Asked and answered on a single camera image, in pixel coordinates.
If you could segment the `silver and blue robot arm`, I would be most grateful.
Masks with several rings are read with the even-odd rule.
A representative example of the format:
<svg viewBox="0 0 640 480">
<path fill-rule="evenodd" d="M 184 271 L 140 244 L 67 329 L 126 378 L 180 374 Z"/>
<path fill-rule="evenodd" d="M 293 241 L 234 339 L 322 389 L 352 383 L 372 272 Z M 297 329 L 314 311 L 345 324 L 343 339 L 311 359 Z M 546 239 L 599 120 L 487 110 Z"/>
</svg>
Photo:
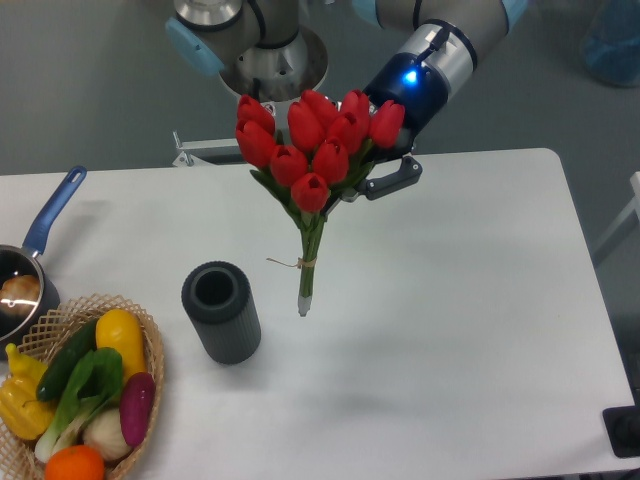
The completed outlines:
<svg viewBox="0 0 640 480">
<path fill-rule="evenodd" d="M 354 11 L 381 28 L 404 30 L 407 40 L 366 86 L 371 106 L 395 100 L 406 108 L 399 140 L 376 162 L 399 160 L 397 172 L 364 179 L 342 194 L 374 200 L 416 183 L 421 165 L 414 140 L 451 100 L 478 64 L 516 25 L 525 1 L 355 1 Z M 218 76 L 236 96 L 271 106 L 276 123 L 328 68 L 322 40 L 301 25 L 296 1 L 177 1 L 165 24 L 181 57 L 205 76 Z"/>
</svg>

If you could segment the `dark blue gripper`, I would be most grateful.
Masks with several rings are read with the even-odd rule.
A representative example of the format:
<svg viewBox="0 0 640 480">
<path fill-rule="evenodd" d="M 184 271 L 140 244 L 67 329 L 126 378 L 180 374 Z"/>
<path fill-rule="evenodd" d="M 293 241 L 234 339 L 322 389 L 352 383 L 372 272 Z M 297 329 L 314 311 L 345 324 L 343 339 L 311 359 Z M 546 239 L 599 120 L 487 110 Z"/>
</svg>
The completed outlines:
<svg viewBox="0 0 640 480">
<path fill-rule="evenodd" d="M 387 100 L 405 108 L 401 133 L 393 147 L 410 151 L 416 136 L 447 103 L 447 84 L 432 67 L 422 66 L 411 53 L 395 54 L 364 88 L 371 103 L 381 107 Z M 364 196 L 374 201 L 416 184 L 421 177 L 421 164 L 412 156 L 404 156 L 399 168 L 379 178 L 365 178 L 341 194 L 349 203 Z"/>
</svg>

